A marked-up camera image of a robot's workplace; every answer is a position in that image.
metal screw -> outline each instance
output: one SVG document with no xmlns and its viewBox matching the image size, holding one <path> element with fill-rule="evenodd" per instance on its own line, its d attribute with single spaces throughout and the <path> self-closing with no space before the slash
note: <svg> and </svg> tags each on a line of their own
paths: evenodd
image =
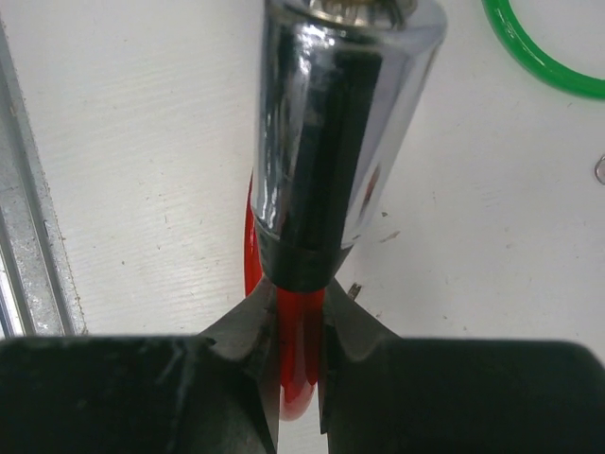
<svg viewBox="0 0 605 454">
<path fill-rule="evenodd" d="M 595 176 L 599 183 L 605 184 L 605 156 L 596 163 Z"/>
</svg>

chrome metal tube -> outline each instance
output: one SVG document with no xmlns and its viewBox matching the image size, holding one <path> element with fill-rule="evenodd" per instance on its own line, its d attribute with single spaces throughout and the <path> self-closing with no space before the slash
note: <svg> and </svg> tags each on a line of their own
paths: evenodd
<svg viewBox="0 0 605 454">
<path fill-rule="evenodd" d="M 276 285 L 323 288 L 368 225 L 445 24 L 433 0 L 266 0 L 251 203 Z"/>
</svg>

white table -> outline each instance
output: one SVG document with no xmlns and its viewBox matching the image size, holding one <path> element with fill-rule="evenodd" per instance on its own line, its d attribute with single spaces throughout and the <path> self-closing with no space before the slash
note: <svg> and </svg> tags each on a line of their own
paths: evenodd
<svg viewBox="0 0 605 454">
<path fill-rule="evenodd" d="M 386 215 L 338 277 L 402 335 L 564 339 L 604 359 L 605 103 L 526 73 L 478 0 L 442 3 Z M 195 333 L 241 299 L 261 5 L 0 1 L 91 333 Z M 605 78 L 603 2 L 513 5 L 545 50 Z M 318 432 L 315 406 L 282 426 L 282 452 L 326 452 Z"/>
</svg>

black plastic cap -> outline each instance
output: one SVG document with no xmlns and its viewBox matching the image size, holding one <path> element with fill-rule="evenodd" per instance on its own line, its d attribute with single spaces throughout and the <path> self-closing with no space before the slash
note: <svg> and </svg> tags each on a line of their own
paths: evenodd
<svg viewBox="0 0 605 454">
<path fill-rule="evenodd" d="M 256 237 L 263 273 L 275 286 L 300 293 L 326 288 L 351 250 L 294 248 L 268 235 L 258 224 Z"/>
</svg>

green ring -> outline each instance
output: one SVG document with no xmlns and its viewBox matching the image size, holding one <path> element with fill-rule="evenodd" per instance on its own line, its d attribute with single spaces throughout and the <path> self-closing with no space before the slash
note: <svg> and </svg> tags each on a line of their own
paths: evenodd
<svg viewBox="0 0 605 454">
<path fill-rule="evenodd" d="M 536 78 L 574 95 L 605 99 L 605 79 L 578 73 L 546 55 L 523 30 L 509 0 L 483 0 L 483 8 L 502 45 Z"/>
</svg>

